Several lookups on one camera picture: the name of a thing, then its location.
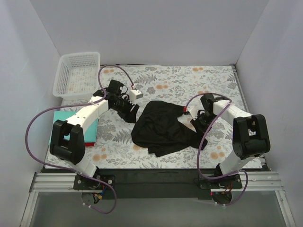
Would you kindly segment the black t shirt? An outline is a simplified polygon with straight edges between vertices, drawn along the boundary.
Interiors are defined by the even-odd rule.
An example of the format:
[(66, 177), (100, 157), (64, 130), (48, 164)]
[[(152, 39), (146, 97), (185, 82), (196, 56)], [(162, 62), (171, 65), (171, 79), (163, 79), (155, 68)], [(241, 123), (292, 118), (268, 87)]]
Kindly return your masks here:
[(183, 107), (164, 101), (150, 101), (131, 132), (135, 145), (162, 157), (187, 147), (199, 148), (204, 134), (178, 121)]

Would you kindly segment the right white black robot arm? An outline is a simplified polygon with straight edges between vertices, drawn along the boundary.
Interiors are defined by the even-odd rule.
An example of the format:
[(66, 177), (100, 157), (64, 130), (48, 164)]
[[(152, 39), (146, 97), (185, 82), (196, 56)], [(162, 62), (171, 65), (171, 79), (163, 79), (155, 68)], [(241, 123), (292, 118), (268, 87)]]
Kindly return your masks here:
[(236, 175), (248, 162), (270, 151), (270, 140), (266, 119), (261, 114), (251, 114), (232, 104), (232, 100), (216, 93), (200, 95), (203, 111), (198, 107), (186, 106), (192, 117), (191, 123), (196, 131), (207, 135), (219, 118), (232, 126), (233, 151), (215, 169), (212, 177), (202, 174), (200, 177), (214, 181), (220, 188), (227, 187), (232, 175)]

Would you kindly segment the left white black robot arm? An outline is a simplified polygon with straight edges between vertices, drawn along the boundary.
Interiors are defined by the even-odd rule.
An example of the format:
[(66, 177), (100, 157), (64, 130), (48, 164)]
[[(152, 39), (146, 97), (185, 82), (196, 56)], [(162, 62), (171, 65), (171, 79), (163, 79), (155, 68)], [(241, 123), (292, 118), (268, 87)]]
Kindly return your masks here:
[(124, 85), (111, 80), (105, 89), (97, 90), (84, 107), (65, 121), (53, 124), (50, 153), (67, 162), (76, 172), (86, 175), (84, 183), (90, 189), (100, 186), (101, 178), (95, 174), (97, 167), (85, 157), (84, 134), (87, 129), (106, 111), (113, 109), (127, 123), (136, 123), (139, 105), (137, 99), (143, 97), (138, 89), (123, 93)]

